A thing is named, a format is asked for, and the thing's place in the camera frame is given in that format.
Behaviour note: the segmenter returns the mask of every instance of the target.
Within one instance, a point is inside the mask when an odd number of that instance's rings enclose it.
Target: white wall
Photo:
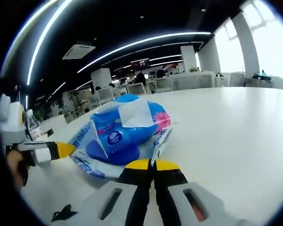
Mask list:
[[[93,82],[93,87],[106,87],[112,82],[110,69],[100,68],[97,71],[91,73],[91,79]]]
[[[220,62],[215,39],[212,38],[199,52],[198,57],[202,70],[220,72]]]
[[[179,73],[183,73],[185,71],[183,63],[178,63],[178,70],[179,70]]]
[[[260,72],[258,55],[252,38],[250,28],[242,13],[239,13],[232,22],[237,31],[245,64],[245,75],[253,76],[254,73]]]
[[[197,67],[194,46],[181,46],[180,50],[185,71],[189,72],[191,67]]]

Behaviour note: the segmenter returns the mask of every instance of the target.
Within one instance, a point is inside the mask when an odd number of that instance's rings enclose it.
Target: blue plastic bag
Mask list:
[[[170,124],[161,105],[121,96],[103,105],[73,137],[71,158],[89,174],[118,178],[124,165],[152,157],[172,130]]]

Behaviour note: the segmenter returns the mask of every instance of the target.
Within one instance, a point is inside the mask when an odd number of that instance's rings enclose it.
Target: pink flower print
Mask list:
[[[153,119],[154,119],[154,123],[158,125],[155,133],[161,131],[163,128],[171,124],[171,119],[166,112],[158,112],[156,115],[153,116]]]

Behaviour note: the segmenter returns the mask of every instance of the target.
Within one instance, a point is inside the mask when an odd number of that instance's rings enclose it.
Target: ceiling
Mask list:
[[[212,35],[183,35],[151,40],[111,54],[77,73],[98,57],[139,40],[177,32],[214,32],[229,16],[239,12],[242,2],[242,0],[177,0],[173,3],[164,0],[142,2],[73,0],[47,33],[34,63],[30,85],[26,87],[36,43],[58,4],[61,4],[59,2],[41,16],[35,28],[31,29],[20,44],[8,67],[5,77],[7,82],[4,84],[22,86],[30,97],[29,105],[34,105],[37,103],[37,97],[42,95],[48,97],[64,82],[65,85],[55,96],[86,83],[90,80],[91,72],[103,64],[105,64],[103,67],[110,68],[113,75],[115,69],[129,65],[133,60],[180,54],[180,46],[189,45],[189,42],[192,42],[196,51],[199,51],[201,45],[207,43]],[[34,4],[34,7],[37,7],[39,1],[35,1]],[[32,9],[33,6],[30,5],[20,10],[21,13],[18,14],[28,15]],[[74,44],[92,45],[95,49],[82,59],[62,60]],[[158,60],[155,63],[164,61],[169,59]]]

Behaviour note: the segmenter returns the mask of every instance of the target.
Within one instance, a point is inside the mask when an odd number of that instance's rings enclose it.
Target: human hand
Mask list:
[[[19,162],[23,160],[23,157],[19,151],[11,150],[7,155],[7,162],[12,173],[16,187],[20,190],[23,186],[23,178],[21,174],[17,171]]]

